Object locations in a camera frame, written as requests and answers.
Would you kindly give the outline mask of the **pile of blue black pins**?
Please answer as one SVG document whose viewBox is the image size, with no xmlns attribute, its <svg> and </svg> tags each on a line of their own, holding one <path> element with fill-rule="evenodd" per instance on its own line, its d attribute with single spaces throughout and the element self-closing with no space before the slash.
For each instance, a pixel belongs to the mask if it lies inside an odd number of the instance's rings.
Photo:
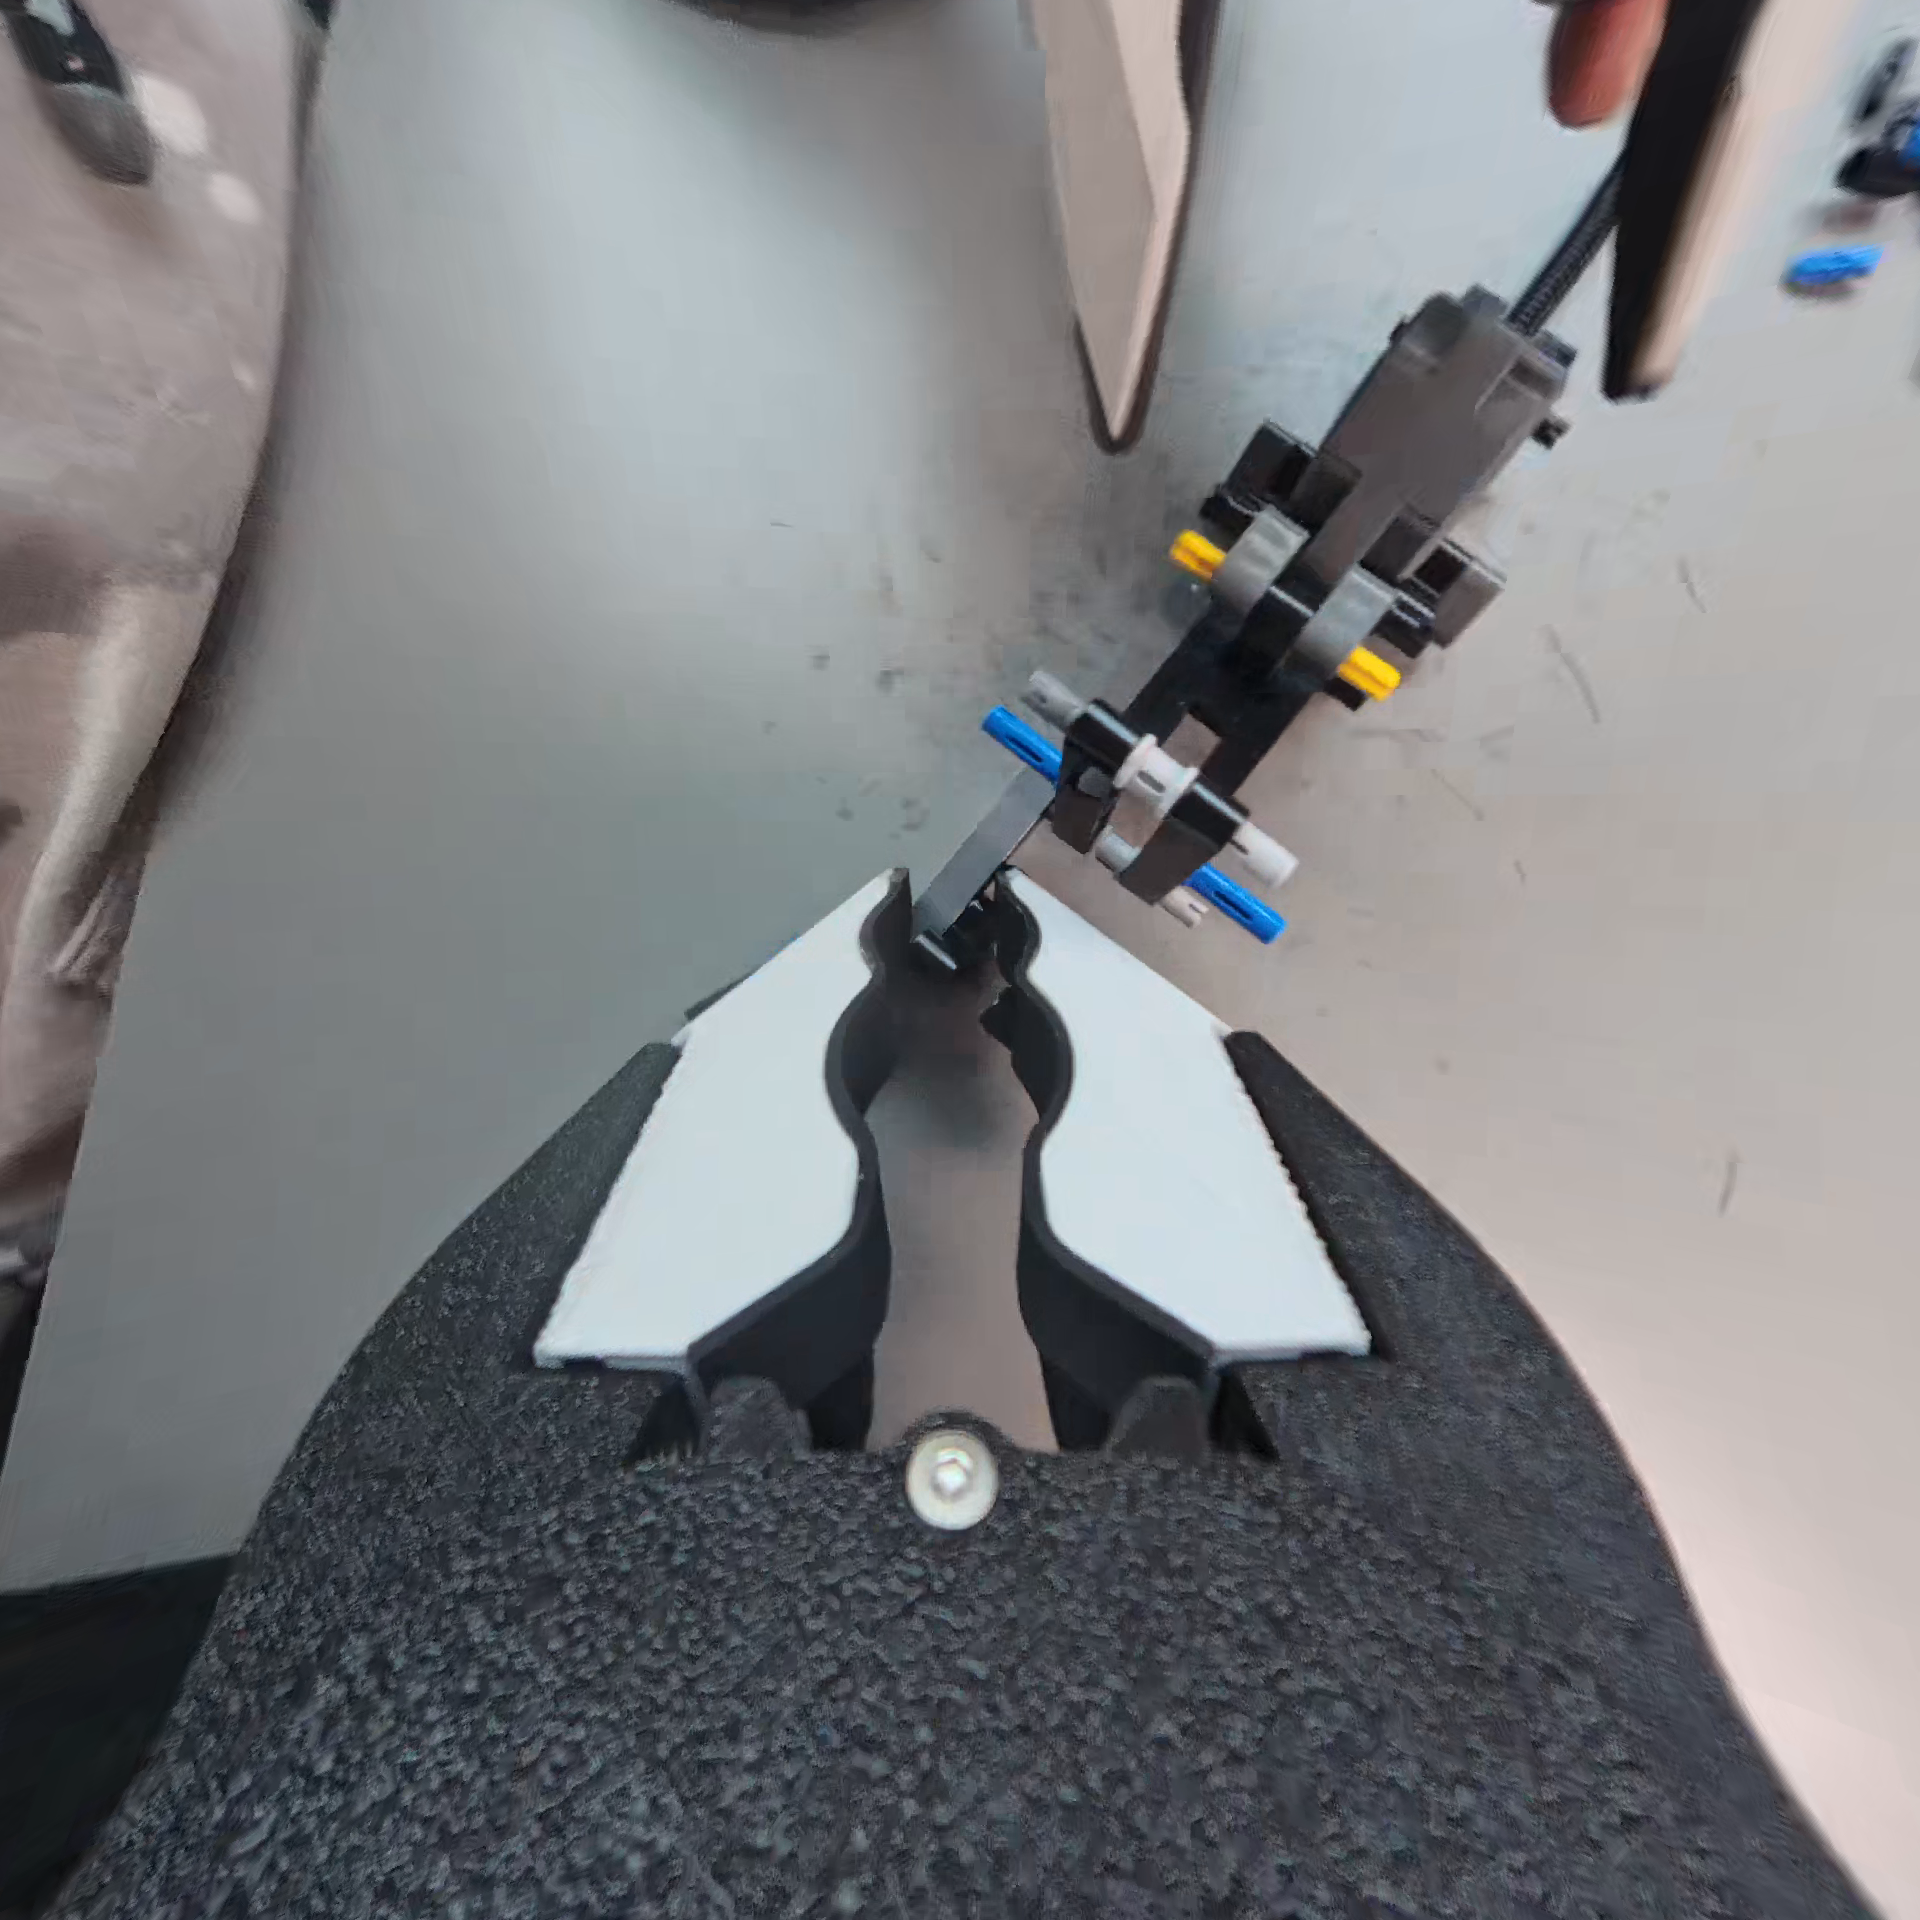
<svg viewBox="0 0 1920 1920">
<path fill-rule="evenodd" d="M 1918 200 L 1918 36 L 1874 52 L 1841 119 L 1841 156 L 1813 235 L 1782 267 L 1795 298 L 1841 298 L 1874 277 L 1883 259 L 1882 216 Z"/>
</svg>

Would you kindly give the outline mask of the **grey camouflage jacket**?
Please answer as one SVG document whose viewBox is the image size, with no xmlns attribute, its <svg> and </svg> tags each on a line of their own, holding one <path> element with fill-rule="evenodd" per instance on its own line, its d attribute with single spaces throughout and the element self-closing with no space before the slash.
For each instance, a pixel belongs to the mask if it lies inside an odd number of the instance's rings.
<svg viewBox="0 0 1920 1920">
<path fill-rule="evenodd" d="M 3 1247 L 44 1284 L 173 725 L 253 491 L 330 4 L 83 4 L 154 135 L 67 149 L 4 35 Z"/>
</svg>

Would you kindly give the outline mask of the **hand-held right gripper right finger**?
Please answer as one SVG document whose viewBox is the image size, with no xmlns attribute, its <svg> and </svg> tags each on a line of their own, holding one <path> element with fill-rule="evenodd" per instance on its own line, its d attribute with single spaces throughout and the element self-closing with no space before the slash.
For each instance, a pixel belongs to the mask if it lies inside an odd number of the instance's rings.
<svg viewBox="0 0 1920 1920">
<path fill-rule="evenodd" d="M 980 1017 L 1034 1108 L 1015 1282 L 1060 1451 L 1265 1451 L 1244 1370 L 1367 1360 L 1374 1333 L 1233 1053 L 1239 1040 L 1020 872 Z"/>
</svg>

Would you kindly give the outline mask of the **person's left hand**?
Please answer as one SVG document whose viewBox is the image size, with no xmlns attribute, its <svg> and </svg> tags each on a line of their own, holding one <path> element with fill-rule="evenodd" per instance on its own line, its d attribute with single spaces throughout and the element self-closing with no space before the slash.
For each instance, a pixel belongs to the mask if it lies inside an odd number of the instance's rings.
<svg viewBox="0 0 1920 1920">
<path fill-rule="evenodd" d="M 1601 128 L 1642 93 L 1669 4 L 1550 3 L 1545 99 L 1558 128 Z"/>
</svg>

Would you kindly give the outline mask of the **grey desk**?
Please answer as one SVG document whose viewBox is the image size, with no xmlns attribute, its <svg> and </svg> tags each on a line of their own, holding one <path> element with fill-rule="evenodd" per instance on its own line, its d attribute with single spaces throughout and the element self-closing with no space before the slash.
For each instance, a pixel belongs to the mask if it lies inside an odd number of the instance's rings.
<svg viewBox="0 0 1920 1920">
<path fill-rule="evenodd" d="M 129 939 L 4 1586 L 231 1551 L 443 1235 L 681 1012 L 933 873 L 1034 667 L 1612 156 L 1538 4 L 1227 4 L 1154 410 L 1087 437 L 1020 4 L 343 4 L 279 434 Z M 1254 1024 L 1501 1261 L 1772 1755 L 1916 1915 L 1916 239 L 1838 241 L 1838 4 L 1685 365 L 1505 482 L 1509 588 L 1254 781 L 1287 938 L 1045 883 Z"/>
</svg>

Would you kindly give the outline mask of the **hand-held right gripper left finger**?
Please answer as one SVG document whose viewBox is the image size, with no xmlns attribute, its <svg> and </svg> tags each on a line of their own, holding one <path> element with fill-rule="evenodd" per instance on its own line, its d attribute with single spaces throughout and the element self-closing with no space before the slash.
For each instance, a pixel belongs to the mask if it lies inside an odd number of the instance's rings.
<svg viewBox="0 0 1920 1920">
<path fill-rule="evenodd" d="M 907 876 L 883 872 L 685 1020 L 537 1368 L 662 1376 L 698 1425 L 758 1379 L 815 1450 L 868 1445 L 894 1272 L 871 1108 L 907 932 Z"/>
</svg>

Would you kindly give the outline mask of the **black toy brick assembly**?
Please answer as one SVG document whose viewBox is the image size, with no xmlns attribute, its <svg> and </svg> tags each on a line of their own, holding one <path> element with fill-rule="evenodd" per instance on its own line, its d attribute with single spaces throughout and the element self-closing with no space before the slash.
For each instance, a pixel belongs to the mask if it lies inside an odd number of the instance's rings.
<svg viewBox="0 0 1920 1920">
<path fill-rule="evenodd" d="M 1220 919 L 1258 945 L 1294 855 L 1241 789 L 1315 699 L 1385 701 L 1409 666 L 1452 645 L 1505 588 L 1453 537 L 1527 448 L 1565 433 L 1575 353 L 1538 280 L 1515 305 L 1434 295 L 1394 327 L 1321 447 L 1267 424 L 1167 552 L 1201 588 L 1187 633 L 1135 695 L 1087 699 L 1034 674 L 1023 715 L 983 732 L 1021 764 L 990 818 L 914 907 L 916 947 L 958 971 L 988 941 L 988 899 L 1050 831 L 1129 897 L 1183 925 Z"/>
</svg>

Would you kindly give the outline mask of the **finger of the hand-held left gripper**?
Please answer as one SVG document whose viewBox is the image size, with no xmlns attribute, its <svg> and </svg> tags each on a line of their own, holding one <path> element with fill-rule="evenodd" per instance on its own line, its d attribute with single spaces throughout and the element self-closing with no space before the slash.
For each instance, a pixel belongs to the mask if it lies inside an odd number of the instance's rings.
<svg viewBox="0 0 1920 1920">
<path fill-rule="evenodd" d="M 1029 3 L 1094 444 L 1143 427 L 1181 264 L 1218 3 Z"/>
<path fill-rule="evenodd" d="M 1623 143 L 1601 391 L 1673 381 L 1734 243 L 1761 149 L 1764 3 L 1676 3 Z"/>
</svg>

